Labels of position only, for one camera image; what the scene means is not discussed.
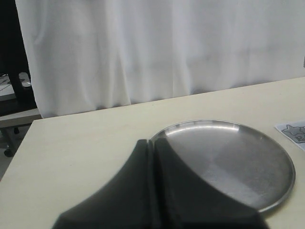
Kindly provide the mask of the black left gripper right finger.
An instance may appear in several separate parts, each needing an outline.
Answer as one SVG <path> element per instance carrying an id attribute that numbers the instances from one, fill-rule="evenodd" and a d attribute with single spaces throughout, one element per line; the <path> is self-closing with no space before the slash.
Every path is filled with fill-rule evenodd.
<path id="1" fill-rule="evenodd" d="M 268 228 L 257 210 L 200 178 L 164 138 L 153 144 L 153 168 L 163 229 Z"/>

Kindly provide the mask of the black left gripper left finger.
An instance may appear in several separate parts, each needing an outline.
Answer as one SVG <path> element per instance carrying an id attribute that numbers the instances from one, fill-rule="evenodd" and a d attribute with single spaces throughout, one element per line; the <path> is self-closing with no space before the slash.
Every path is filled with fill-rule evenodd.
<path id="1" fill-rule="evenodd" d="M 120 171 L 99 191 L 62 213 L 55 229 L 153 229 L 153 145 L 138 140 Z"/>

